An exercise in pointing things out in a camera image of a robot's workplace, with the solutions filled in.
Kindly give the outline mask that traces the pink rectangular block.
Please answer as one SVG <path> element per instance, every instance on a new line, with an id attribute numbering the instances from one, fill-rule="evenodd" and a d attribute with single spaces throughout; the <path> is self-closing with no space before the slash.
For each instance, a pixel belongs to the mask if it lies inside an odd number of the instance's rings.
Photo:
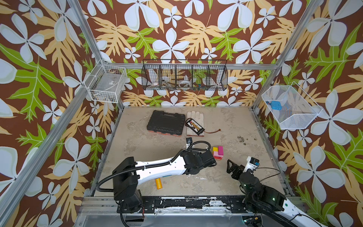
<path id="1" fill-rule="evenodd" d="M 222 157 L 222 158 L 223 158 L 223 155 L 219 155 L 219 154 L 218 154 L 218 152 L 214 152 L 214 153 L 213 153 L 213 156 L 214 156 L 214 157 Z"/>

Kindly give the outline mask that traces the magenta rectangular block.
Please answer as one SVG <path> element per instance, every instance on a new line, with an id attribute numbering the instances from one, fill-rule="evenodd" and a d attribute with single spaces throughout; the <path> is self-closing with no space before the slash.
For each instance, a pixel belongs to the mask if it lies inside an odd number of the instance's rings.
<path id="1" fill-rule="evenodd" d="M 224 156 L 224 149 L 223 146 L 218 146 L 218 155 L 223 157 Z"/>

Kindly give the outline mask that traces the orange cylinder block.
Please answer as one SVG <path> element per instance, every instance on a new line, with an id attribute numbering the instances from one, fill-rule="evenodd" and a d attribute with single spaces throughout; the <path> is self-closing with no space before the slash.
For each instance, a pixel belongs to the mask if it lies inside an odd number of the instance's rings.
<path id="1" fill-rule="evenodd" d="M 158 190 L 160 190 L 160 189 L 162 189 L 162 188 L 163 188 L 163 186 L 162 186 L 162 181 L 161 181 L 161 179 L 160 179 L 160 178 L 157 178 L 157 179 L 155 180 L 155 182 L 156 182 L 156 187 L 157 187 L 157 189 L 158 189 Z"/>

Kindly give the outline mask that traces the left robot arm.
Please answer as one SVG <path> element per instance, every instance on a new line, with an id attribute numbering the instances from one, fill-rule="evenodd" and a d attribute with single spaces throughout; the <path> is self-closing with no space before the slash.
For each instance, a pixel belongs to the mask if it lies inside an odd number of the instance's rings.
<path id="1" fill-rule="evenodd" d="M 97 183 L 96 190 L 113 193 L 120 210 L 135 213 L 144 208 L 138 185 L 165 176 L 197 175 L 202 169 L 216 165 L 209 150 L 182 149 L 172 158 L 151 162 L 137 162 L 128 157 L 110 176 Z"/>

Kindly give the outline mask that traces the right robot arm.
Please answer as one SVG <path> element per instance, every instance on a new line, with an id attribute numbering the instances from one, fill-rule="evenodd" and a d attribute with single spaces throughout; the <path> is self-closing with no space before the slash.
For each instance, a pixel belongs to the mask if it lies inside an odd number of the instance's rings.
<path id="1" fill-rule="evenodd" d="M 240 190 L 245 195 L 243 200 L 247 211 L 264 214 L 284 227 L 324 227 L 307 213 L 295 206 L 278 190 L 264 185 L 254 176 L 260 161 L 248 157 L 246 165 L 227 161 L 226 172 L 240 183 Z"/>

